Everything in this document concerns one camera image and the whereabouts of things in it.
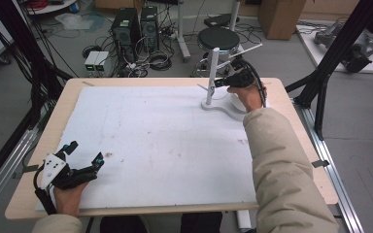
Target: cardboard box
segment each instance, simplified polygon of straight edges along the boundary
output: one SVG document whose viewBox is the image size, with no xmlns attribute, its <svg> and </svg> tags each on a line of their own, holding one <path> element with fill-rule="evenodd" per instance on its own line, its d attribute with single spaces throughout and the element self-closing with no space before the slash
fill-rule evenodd
<svg viewBox="0 0 373 233">
<path fill-rule="evenodd" d="M 144 0 L 95 0 L 95 6 L 100 9 L 136 8 L 140 13 Z"/>
<path fill-rule="evenodd" d="M 258 20 L 266 39 L 289 40 L 306 0 L 263 0 Z"/>
<path fill-rule="evenodd" d="M 249 4 L 248 0 L 242 1 L 239 7 L 239 16 L 242 17 L 256 17 L 259 11 L 259 5 Z"/>
</svg>

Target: dark pants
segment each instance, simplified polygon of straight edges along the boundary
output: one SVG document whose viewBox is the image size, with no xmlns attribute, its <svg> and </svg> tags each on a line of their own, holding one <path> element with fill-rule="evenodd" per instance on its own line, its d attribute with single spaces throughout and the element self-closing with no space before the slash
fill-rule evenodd
<svg viewBox="0 0 373 233">
<path fill-rule="evenodd" d="M 181 233 L 220 233 L 221 212 L 183 214 Z M 138 216 L 104 216 L 101 233 L 147 233 Z"/>
</svg>

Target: beige jacket sleeve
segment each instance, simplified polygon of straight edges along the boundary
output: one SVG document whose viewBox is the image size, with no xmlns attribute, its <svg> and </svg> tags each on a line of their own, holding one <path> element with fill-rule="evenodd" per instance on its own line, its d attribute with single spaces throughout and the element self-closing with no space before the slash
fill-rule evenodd
<svg viewBox="0 0 373 233">
<path fill-rule="evenodd" d="M 32 233 L 81 233 L 82 223 L 74 216 L 51 215 L 39 219 Z"/>
<path fill-rule="evenodd" d="M 259 205 L 257 232 L 338 232 L 289 121 L 273 109 L 258 109 L 245 116 L 244 127 Z"/>
</svg>

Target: wooden table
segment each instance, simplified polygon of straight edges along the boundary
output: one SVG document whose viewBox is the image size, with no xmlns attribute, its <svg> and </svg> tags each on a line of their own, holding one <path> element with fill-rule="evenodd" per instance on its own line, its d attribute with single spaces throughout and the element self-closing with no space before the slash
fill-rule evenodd
<svg viewBox="0 0 373 233">
<path fill-rule="evenodd" d="M 280 80 L 274 78 L 262 79 L 268 89 L 268 101 L 270 105 L 286 116 L 303 149 L 311 162 L 319 160 L 319 157 L 303 127 L 303 124 L 295 111 Z M 162 79 L 74 79 L 70 80 L 51 115 L 42 137 L 32 154 L 28 165 L 42 164 L 48 152 L 55 152 L 63 134 L 69 116 L 75 108 L 81 89 L 84 86 L 196 86 L 208 85 L 208 79 L 196 78 L 162 78 Z M 26 173 L 22 176 L 14 196 L 6 210 L 8 219 L 26 219 L 46 216 L 44 212 L 35 210 L 39 200 L 35 197 L 32 184 L 34 173 Z M 314 182 L 322 194 L 327 205 L 338 202 L 337 194 L 326 175 L 323 167 L 314 169 Z M 236 203 L 224 205 L 200 205 L 200 206 L 172 206 L 172 207 L 145 207 L 145 208 L 116 208 L 81 210 L 82 216 L 107 216 L 107 215 L 137 215 L 157 213 L 184 213 L 205 211 L 234 211 L 256 209 L 256 203 Z"/>
</svg>

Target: person's right hand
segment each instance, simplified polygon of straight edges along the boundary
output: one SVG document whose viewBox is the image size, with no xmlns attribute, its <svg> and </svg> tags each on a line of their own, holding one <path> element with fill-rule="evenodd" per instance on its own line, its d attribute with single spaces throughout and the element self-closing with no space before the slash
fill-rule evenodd
<svg viewBox="0 0 373 233">
<path fill-rule="evenodd" d="M 72 189 L 62 190 L 55 187 L 53 194 L 59 214 L 78 216 L 80 214 L 81 194 L 88 183 L 82 183 Z"/>
<path fill-rule="evenodd" d="M 266 97 L 266 87 L 263 83 L 262 87 Z M 227 91 L 238 95 L 247 113 L 262 108 L 261 96 L 259 95 L 258 87 L 254 83 L 247 87 L 229 87 Z"/>
</svg>

